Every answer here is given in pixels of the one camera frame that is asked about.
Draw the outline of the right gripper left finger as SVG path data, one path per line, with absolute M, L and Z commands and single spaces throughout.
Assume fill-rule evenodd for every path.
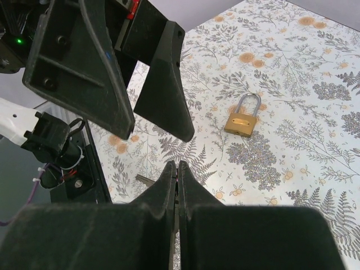
M 171 269 L 176 165 L 128 204 L 22 210 L 1 245 L 2 269 Z

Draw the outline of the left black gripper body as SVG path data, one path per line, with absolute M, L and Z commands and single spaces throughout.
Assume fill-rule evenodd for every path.
M 152 68 L 169 66 L 169 20 L 149 1 L 105 1 L 105 20 L 112 35 L 106 34 L 103 64 L 117 68 L 116 51 L 143 62 Z

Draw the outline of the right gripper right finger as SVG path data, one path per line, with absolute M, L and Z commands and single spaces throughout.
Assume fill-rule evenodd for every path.
M 344 269 L 319 211 L 226 206 L 178 167 L 182 269 Z

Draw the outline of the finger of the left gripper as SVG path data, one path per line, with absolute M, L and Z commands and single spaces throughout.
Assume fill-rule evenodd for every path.
M 183 91 L 180 56 L 185 33 L 167 21 L 134 112 L 184 142 L 195 130 Z
M 104 1 L 52 1 L 39 18 L 22 81 L 123 140 L 134 130 Z

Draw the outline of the silver keys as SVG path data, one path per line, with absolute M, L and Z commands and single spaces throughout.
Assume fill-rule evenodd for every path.
M 139 174 L 136 175 L 136 180 L 143 183 L 144 185 L 146 185 L 146 187 L 151 187 L 155 183 L 155 181 L 153 181 L 149 178 L 146 178 L 142 175 L 139 175 Z

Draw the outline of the brass padlock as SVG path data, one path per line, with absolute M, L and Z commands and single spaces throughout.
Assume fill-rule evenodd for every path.
M 254 97 L 256 99 L 256 107 L 252 115 L 240 113 L 240 107 L 248 97 Z M 261 104 L 262 99 L 258 94 L 247 93 L 243 95 L 237 104 L 235 112 L 230 113 L 229 118 L 224 126 L 224 131 L 242 137 L 250 137 L 257 122 L 257 112 Z

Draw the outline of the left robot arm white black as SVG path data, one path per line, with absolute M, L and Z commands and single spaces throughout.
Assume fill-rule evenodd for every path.
M 185 31 L 150 1 L 1 2 L 1 184 L 39 182 L 36 165 L 87 175 L 86 122 L 120 154 L 153 125 L 188 142 Z

